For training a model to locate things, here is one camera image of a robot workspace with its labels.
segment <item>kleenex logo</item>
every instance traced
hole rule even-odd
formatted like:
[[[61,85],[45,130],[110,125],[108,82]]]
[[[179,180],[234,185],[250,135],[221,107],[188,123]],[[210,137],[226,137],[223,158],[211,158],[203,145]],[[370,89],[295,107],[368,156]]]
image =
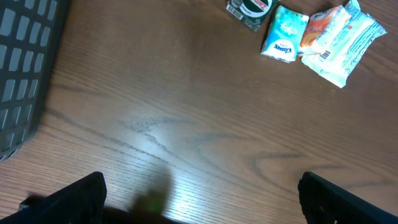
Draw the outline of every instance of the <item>kleenex logo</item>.
[[[289,48],[288,47],[281,47],[281,46],[275,44],[274,48],[277,49],[277,50],[280,50],[281,52],[284,52],[285,54],[292,53],[292,48],[290,48],[290,47]]]

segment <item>tissue package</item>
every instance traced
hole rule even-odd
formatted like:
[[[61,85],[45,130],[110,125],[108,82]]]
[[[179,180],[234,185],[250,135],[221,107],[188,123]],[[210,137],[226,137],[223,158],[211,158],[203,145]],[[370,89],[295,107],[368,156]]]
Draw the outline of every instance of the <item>tissue package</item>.
[[[261,54],[288,63],[295,61],[308,19],[308,16],[279,6]]]

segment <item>small box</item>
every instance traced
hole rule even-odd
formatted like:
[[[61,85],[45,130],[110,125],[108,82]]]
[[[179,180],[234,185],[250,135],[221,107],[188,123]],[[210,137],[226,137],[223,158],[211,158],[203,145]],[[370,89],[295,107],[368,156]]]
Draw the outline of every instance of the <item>small box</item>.
[[[226,9],[257,31],[279,0],[228,0]]]

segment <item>wooden desk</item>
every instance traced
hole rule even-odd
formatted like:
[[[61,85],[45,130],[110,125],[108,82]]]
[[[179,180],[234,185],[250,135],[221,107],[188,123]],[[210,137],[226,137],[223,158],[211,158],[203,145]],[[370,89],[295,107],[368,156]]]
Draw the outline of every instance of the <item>wooden desk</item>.
[[[170,186],[165,214],[191,223],[305,223],[307,170],[398,215],[398,2],[360,3],[389,33],[341,90],[261,56],[269,19],[253,32],[224,0],[73,1],[40,131],[0,164],[0,218],[96,170],[108,205]]]

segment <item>plastic wrapper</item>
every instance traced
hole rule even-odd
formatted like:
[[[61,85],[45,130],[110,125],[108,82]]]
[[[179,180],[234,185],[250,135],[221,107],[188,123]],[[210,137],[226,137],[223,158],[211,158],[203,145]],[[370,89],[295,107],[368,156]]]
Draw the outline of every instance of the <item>plastic wrapper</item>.
[[[306,15],[279,6],[261,54],[288,63],[295,61],[308,19]]]
[[[350,18],[351,15],[343,6],[312,15],[307,28],[305,28],[298,55],[325,53]]]
[[[343,88],[355,66],[375,38],[386,30],[369,14],[361,12],[358,0],[351,0],[345,7],[351,19],[335,37],[322,55],[307,55],[302,62],[336,86]]]

